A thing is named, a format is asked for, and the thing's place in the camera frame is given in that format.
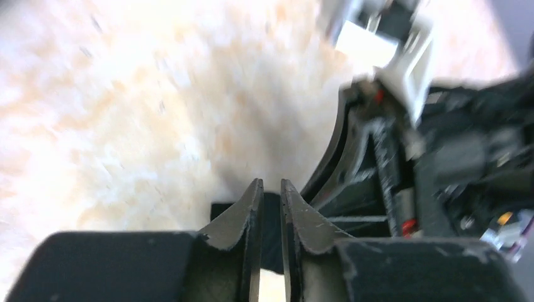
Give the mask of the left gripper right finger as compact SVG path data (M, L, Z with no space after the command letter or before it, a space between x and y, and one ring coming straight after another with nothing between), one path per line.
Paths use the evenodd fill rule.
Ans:
M355 238L281 182L287 301L524 301L505 260L472 239Z

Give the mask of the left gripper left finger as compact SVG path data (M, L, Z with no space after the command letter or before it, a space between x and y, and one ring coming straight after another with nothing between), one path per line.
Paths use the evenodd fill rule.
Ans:
M8 301L257 301L264 188L195 232L59 232L31 255Z

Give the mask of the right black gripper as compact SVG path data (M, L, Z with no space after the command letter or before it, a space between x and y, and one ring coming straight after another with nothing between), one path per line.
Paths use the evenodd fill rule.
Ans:
M533 233L533 73L429 96L413 129L381 82L342 86L302 197L354 237L475 237L516 262Z

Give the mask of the black boxer underwear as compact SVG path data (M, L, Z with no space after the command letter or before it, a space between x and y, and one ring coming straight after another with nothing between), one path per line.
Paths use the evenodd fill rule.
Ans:
M281 247L280 195L264 192L261 269L283 274L283 255Z

